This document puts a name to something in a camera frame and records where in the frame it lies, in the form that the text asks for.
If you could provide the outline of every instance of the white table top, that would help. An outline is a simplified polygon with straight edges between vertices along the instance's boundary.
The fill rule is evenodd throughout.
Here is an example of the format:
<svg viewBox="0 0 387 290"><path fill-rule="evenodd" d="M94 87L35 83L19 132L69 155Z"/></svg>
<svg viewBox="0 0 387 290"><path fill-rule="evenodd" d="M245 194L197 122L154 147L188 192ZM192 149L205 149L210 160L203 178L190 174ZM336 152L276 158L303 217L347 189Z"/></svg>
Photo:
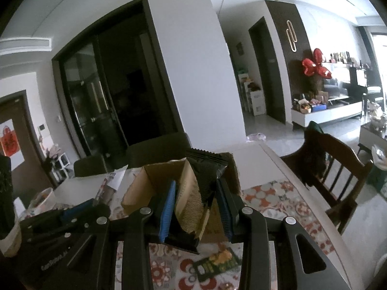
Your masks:
<svg viewBox="0 0 387 290"><path fill-rule="evenodd" d="M335 247L335 251L330 253L328 258L353 290L363 290L365 288L360 273L355 268L350 252L333 223L309 193L309 190L272 149L264 142L253 142L235 145L221 151L233 154L242 190L282 178L287 178L292 182L321 223L332 245ZM126 170L121 185L110 204L112 210L120 205L123 195L134 180L135 174L139 171L140 168ZM68 179L54 191L55 196L61 203L80 204L95 197L105 176L95 175L92 177Z"/></svg>

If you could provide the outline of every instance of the patterned tablecloth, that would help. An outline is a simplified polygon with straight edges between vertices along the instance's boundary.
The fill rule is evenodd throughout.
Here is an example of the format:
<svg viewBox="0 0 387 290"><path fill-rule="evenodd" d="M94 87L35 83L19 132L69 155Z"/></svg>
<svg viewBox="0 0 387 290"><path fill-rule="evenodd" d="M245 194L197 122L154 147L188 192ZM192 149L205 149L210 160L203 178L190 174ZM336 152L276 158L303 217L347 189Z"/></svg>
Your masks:
<svg viewBox="0 0 387 290"><path fill-rule="evenodd" d="M297 219L325 254L334 251L328 236L312 213L309 206L300 196L294 185L287 179L272 181L243 191L242 198L246 205L260 211L266 217L282 220L286 216ZM125 217L121 207L113 210L111 220ZM225 283L239 286L240 266L234 270L207 279L199 283L192 263L214 253L231 247L234 253L242 258L243 243L200 244L199 255L187 253L163 244L150 245L150 265L154 289L157 290L213 290L220 289ZM121 265L123 242L119 243L116 261L115 289L121 289ZM277 282L272 278L272 289Z"/></svg>

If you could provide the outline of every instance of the gray dining chair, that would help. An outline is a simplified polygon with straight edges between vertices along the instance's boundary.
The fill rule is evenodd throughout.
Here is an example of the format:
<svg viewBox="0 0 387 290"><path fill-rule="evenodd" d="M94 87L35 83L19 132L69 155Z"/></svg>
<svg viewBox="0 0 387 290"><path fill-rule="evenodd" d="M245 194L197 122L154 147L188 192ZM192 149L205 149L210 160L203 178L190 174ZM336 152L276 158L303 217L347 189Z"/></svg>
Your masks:
<svg viewBox="0 0 387 290"><path fill-rule="evenodd" d="M88 177L104 173L108 173L108 168L101 154L88 156L74 163L75 177Z"/></svg>
<svg viewBox="0 0 387 290"><path fill-rule="evenodd" d="M185 152L189 148L191 143L185 132L148 139L127 148L128 168L182 159L186 157Z"/></svg>

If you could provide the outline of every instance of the white tv stand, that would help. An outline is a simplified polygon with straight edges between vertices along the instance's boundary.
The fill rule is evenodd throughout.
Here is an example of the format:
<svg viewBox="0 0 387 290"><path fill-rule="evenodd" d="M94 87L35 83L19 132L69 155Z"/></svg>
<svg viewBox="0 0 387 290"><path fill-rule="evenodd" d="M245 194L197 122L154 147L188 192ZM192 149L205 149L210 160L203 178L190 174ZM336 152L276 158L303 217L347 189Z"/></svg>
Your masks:
<svg viewBox="0 0 387 290"><path fill-rule="evenodd" d="M303 114L292 109L291 120L303 128L306 128L310 121L320 124L333 120L354 117L361 114L362 106L363 103L360 101L351 103L350 105L330 106L326 110L315 111L307 114Z"/></svg>

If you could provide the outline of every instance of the dining table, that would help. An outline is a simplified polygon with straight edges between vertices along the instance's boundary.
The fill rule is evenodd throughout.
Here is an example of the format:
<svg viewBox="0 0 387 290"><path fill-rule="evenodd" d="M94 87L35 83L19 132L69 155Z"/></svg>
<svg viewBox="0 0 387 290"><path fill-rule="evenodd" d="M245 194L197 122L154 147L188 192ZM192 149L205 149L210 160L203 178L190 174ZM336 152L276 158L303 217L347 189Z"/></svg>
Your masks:
<svg viewBox="0 0 387 290"><path fill-rule="evenodd" d="M264 141L254 141L226 147L215 152L233 155L241 196L247 206L264 216L283 219L294 217L310 234L330 259L352 290L363 290L361 274L355 267L351 254L341 235L326 215L311 191L297 178L281 158ZM125 171L121 185L110 203L110 220L127 217L121 200L141 168ZM78 177L65 180L54 193L59 203L77 205L95 197L106 175ZM150 268L156 290L218 290L239 285L241 266L223 274L199 282L193 263L231 247L235 255L242 257L243 243L200 243L199 254L192 254L164 244L150 244ZM121 289L123 242L119 242L116 258L114 289ZM272 290L277 289L275 259L272 269Z"/></svg>

